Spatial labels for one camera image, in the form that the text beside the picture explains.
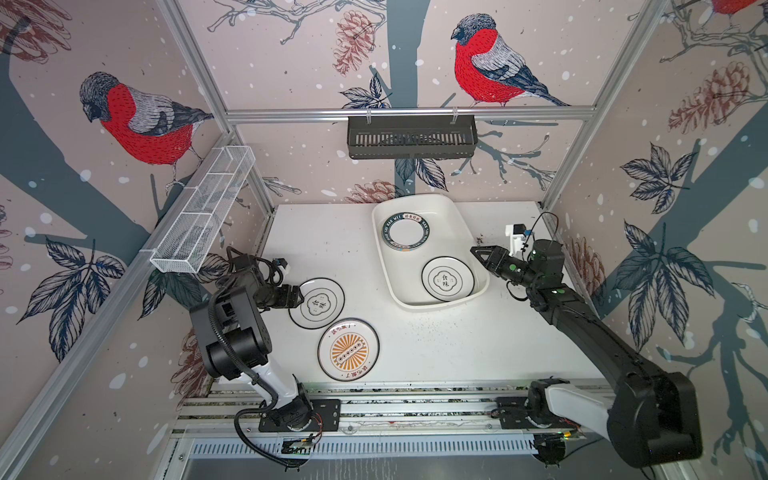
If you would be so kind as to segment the green rim plate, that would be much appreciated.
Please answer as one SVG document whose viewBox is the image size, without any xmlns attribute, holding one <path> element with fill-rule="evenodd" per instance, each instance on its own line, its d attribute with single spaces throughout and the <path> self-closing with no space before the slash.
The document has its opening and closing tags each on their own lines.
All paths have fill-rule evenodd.
<svg viewBox="0 0 768 480">
<path fill-rule="evenodd" d="M 399 212 L 388 217 L 381 228 L 384 244 L 393 250 L 407 252 L 427 242 L 431 228 L 427 220 L 413 212 Z"/>
</svg>

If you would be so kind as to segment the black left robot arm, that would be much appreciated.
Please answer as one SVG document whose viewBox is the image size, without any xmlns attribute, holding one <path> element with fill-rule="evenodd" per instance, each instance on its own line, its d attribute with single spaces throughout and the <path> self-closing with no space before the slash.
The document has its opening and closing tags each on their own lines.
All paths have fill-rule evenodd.
<svg viewBox="0 0 768 480">
<path fill-rule="evenodd" d="M 304 302 L 296 285 L 284 282 L 283 258 L 267 260 L 226 249 L 217 290 L 190 310 L 204 368 L 213 378 L 243 380 L 263 397 L 255 409 L 274 426 L 300 431 L 315 414 L 303 385 L 270 358 L 273 344 L 262 314 Z"/>
</svg>

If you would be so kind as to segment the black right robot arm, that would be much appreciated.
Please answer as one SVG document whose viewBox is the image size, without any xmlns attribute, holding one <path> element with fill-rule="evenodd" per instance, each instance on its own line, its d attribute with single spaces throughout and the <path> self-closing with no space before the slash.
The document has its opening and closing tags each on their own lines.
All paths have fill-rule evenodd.
<svg viewBox="0 0 768 480">
<path fill-rule="evenodd" d="M 561 379 L 531 383 L 527 411 L 537 424 L 567 419 L 608 440 L 634 468 L 694 460 L 703 452 L 696 391 L 683 374 L 643 359 L 605 326 L 563 281 L 560 243 L 537 240 L 526 260 L 502 246 L 473 246 L 495 277 L 522 286 L 533 310 L 598 368 L 615 397 L 607 401 Z"/>
</svg>

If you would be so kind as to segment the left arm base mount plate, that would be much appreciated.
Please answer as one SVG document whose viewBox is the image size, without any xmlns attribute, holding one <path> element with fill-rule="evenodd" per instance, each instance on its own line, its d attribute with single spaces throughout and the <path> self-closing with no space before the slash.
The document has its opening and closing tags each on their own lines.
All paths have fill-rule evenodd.
<svg viewBox="0 0 768 480">
<path fill-rule="evenodd" d="M 259 422 L 260 433 L 319 433 L 337 432 L 341 417 L 339 399 L 315 399 L 311 401 L 312 411 L 297 399 L 290 405 L 265 414 Z"/>
</svg>

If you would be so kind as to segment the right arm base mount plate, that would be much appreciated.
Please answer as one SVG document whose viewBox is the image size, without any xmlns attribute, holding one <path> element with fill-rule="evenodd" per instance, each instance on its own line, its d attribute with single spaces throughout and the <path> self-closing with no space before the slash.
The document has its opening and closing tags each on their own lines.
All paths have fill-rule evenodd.
<svg viewBox="0 0 768 480">
<path fill-rule="evenodd" d="M 503 429 L 581 429 L 579 424 L 568 419 L 536 410 L 527 397 L 497 397 L 495 403 L 491 417 L 497 419 Z"/>
</svg>

